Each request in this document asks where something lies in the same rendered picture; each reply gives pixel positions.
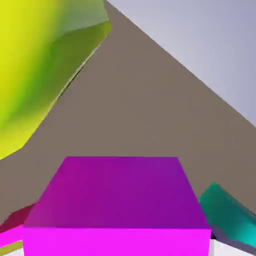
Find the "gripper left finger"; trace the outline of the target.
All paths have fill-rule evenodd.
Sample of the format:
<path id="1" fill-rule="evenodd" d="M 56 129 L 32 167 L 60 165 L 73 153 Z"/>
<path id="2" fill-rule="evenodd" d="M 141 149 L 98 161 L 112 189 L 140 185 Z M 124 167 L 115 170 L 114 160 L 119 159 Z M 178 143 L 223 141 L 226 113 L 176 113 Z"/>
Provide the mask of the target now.
<path id="1" fill-rule="evenodd" d="M 4 245 L 0 247 L 0 256 L 7 255 L 9 253 L 12 253 L 22 248 L 23 248 L 23 242 L 21 240 Z"/>

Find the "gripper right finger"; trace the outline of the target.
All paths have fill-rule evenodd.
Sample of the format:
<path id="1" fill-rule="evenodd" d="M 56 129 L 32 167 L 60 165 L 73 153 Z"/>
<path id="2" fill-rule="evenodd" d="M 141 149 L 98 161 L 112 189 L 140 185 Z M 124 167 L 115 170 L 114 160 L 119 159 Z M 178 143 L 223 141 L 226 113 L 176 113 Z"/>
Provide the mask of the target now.
<path id="1" fill-rule="evenodd" d="M 209 256 L 255 256 L 255 249 L 245 244 L 221 240 L 211 233 Z"/>

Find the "small magenta cube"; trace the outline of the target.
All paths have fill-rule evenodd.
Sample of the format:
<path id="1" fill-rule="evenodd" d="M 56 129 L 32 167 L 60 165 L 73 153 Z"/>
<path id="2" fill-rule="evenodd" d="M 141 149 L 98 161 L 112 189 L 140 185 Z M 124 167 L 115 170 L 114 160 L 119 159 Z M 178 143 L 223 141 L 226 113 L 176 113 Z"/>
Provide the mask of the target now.
<path id="1" fill-rule="evenodd" d="M 25 256 L 208 256 L 176 157 L 67 157 L 22 229 Z"/>

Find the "small crimson cube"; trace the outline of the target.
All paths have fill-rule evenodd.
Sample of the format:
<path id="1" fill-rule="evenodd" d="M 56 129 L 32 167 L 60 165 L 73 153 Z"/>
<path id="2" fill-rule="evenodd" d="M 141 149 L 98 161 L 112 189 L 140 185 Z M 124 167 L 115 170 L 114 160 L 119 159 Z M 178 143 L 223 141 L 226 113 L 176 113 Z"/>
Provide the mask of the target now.
<path id="1" fill-rule="evenodd" d="M 36 203 L 14 211 L 0 224 L 0 248 L 22 240 L 22 228 Z"/>

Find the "small teal cube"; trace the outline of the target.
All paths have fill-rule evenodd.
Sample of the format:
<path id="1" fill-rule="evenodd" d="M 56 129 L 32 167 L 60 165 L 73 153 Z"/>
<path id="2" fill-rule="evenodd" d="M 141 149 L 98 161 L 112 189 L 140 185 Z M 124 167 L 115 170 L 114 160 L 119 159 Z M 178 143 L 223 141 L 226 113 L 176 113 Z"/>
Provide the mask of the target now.
<path id="1" fill-rule="evenodd" d="M 216 182 L 211 183 L 198 201 L 216 240 L 256 256 L 255 213 Z"/>

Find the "large yellow-green box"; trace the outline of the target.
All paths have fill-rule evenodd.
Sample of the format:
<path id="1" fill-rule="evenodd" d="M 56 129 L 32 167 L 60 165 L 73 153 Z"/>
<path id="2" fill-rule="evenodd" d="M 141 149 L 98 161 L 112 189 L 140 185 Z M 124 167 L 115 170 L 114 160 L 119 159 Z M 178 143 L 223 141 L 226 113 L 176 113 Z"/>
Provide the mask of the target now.
<path id="1" fill-rule="evenodd" d="M 104 0 L 0 0 L 0 160 L 26 144 L 111 28 Z"/>

